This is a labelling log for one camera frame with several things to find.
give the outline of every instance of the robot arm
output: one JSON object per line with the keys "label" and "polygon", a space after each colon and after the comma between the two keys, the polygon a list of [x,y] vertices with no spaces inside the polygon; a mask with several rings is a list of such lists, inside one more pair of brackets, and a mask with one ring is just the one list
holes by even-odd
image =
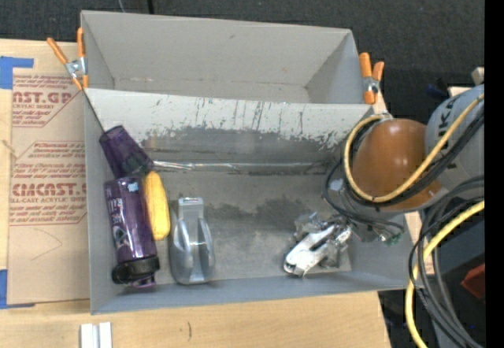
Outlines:
{"label": "robot arm", "polygon": [[[389,114],[360,122],[350,132],[343,157],[329,172],[323,189],[335,214],[326,221],[318,217],[305,220],[306,231],[303,234],[298,226],[296,239],[301,244],[300,234],[312,238],[343,220],[362,242],[380,238],[394,243],[403,233],[402,226],[392,221],[394,217],[428,209],[460,184],[483,175],[482,81],[442,102],[427,125]],[[470,199],[483,192],[483,188],[472,189],[462,197]],[[310,230],[314,223],[316,231]],[[337,229],[347,228],[337,227],[325,237],[326,243],[338,240]],[[292,263],[284,268],[295,273]]]}

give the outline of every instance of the purple bottle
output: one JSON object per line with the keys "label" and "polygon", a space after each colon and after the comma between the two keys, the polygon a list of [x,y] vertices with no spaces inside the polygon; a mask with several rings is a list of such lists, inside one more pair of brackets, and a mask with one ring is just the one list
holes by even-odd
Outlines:
{"label": "purple bottle", "polygon": [[159,260],[141,178],[121,177],[106,182],[104,188],[117,257],[113,282],[133,287],[154,285]]}

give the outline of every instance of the orange clamp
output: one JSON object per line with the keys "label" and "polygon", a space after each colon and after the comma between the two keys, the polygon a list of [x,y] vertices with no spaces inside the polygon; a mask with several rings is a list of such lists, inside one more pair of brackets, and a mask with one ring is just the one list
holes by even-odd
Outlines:
{"label": "orange clamp", "polygon": [[361,73],[363,78],[368,78],[372,75],[371,57],[368,53],[359,54],[359,62],[361,63]]}

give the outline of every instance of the wooden table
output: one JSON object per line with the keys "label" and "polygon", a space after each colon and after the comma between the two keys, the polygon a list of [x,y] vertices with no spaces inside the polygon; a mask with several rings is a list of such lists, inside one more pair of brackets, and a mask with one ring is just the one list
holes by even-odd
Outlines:
{"label": "wooden table", "polygon": [[[41,50],[42,43],[0,39],[0,55],[25,57]],[[71,46],[66,44],[65,52]],[[42,49],[52,57],[48,61],[55,61],[49,47]],[[0,270],[7,266],[11,164],[6,124],[11,99],[11,91],[0,90]],[[376,292],[95,316],[89,312],[88,300],[37,304],[0,310],[0,346],[79,346],[80,325],[101,322],[112,323],[114,348],[391,346]]]}

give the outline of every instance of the silver object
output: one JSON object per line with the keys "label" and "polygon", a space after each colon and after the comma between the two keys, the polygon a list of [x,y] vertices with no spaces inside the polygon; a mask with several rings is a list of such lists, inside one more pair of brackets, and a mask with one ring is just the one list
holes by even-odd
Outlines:
{"label": "silver object", "polygon": [[341,253],[347,248],[352,231],[345,221],[329,224],[317,213],[301,216],[296,223],[296,240],[301,241],[287,254],[283,269],[296,276],[304,276],[317,265],[338,268]]}
{"label": "silver object", "polygon": [[169,236],[172,275],[178,283],[205,283],[213,278],[215,254],[202,198],[179,198],[171,213]]}

